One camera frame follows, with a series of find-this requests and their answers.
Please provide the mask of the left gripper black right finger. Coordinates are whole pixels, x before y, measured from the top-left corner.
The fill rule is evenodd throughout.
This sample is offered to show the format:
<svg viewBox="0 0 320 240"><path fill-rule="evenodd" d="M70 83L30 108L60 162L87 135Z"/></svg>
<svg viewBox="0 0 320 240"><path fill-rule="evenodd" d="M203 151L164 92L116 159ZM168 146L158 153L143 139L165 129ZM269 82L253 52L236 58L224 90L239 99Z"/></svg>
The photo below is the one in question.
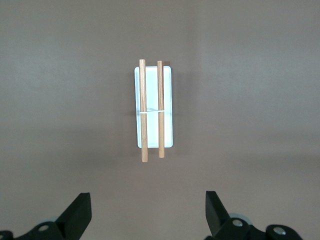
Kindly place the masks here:
<svg viewBox="0 0 320 240"><path fill-rule="evenodd" d="M207 240L301 240L292 228L271 224L261 231L238 215L230 216L215 191L205 193L205 217L211 235Z"/></svg>

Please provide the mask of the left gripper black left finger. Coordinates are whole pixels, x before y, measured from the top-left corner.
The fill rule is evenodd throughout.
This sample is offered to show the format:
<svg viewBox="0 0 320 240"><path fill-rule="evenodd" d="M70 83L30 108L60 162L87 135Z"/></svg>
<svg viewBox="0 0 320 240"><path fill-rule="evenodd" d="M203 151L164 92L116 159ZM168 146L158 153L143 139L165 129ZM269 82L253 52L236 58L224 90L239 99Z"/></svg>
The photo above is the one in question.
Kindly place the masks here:
<svg viewBox="0 0 320 240"><path fill-rule="evenodd" d="M27 233L14 237L2 230L2 240L79 240L92 219L90 193L80 193L55 221L45 221Z"/></svg>

